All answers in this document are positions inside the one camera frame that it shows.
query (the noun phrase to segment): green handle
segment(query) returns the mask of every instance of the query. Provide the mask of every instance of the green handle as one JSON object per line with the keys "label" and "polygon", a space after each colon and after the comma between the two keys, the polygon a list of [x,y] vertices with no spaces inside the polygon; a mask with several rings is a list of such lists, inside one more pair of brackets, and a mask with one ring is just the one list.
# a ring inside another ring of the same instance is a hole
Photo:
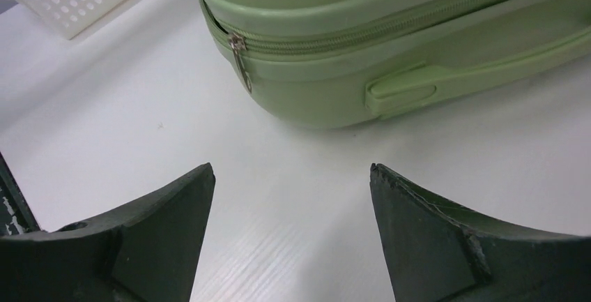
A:
{"label": "green handle", "polygon": [[543,72],[583,56],[590,49],[591,27],[528,52],[472,68],[426,65],[370,82],[365,105],[374,116],[387,118]]}

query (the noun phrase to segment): zipper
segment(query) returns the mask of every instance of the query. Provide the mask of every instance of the zipper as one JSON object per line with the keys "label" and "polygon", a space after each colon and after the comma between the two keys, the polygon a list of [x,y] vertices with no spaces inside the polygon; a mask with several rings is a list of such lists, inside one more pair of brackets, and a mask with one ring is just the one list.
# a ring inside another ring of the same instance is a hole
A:
{"label": "zipper", "polygon": [[382,40],[398,38],[416,31],[442,24],[483,8],[508,0],[437,0],[432,3],[395,13],[359,27],[307,38],[278,38],[249,33],[216,20],[203,3],[213,37],[228,45],[245,86],[252,91],[241,54],[249,56],[314,56],[352,47],[367,47]]}

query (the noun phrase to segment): white table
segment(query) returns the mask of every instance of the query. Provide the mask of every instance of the white table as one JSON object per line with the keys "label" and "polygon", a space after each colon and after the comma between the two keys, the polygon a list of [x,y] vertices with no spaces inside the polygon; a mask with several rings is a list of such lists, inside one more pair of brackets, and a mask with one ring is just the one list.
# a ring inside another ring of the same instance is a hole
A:
{"label": "white table", "polygon": [[0,151],[43,228],[211,162],[192,301],[393,301],[369,167],[517,224],[591,234],[591,57],[397,119],[303,130],[218,54],[197,0],[143,0],[61,40],[0,15]]}

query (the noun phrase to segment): zipper slider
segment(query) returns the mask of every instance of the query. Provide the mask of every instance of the zipper slider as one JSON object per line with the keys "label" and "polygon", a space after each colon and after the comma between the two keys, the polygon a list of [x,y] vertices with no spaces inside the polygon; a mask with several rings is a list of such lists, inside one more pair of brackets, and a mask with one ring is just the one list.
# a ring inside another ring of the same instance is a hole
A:
{"label": "zipper slider", "polygon": [[242,58],[240,57],[240,51],[246,50],[244,37],[238,35],[237,33],[231,32],[228,34],[228,44],[230,44],[230,48],[232,49],[232,53],[234,54],[234,60],[236,61],[236,66],[240,71],[240,75],[242,76],[244,85],[246,86],[248,93],[252,93],[252,82],[250,81],[250,78],[246,73],[244,63],[242,62]]}

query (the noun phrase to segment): green suitcase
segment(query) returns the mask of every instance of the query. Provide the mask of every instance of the green suitcase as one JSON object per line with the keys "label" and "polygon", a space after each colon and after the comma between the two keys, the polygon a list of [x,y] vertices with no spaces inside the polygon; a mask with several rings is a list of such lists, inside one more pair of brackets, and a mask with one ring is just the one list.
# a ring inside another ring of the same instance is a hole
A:
{"label": "green suitcase", "polygon": [[314,128],[385,119],[591,51],[591,0],[201,0],[252,98]]}

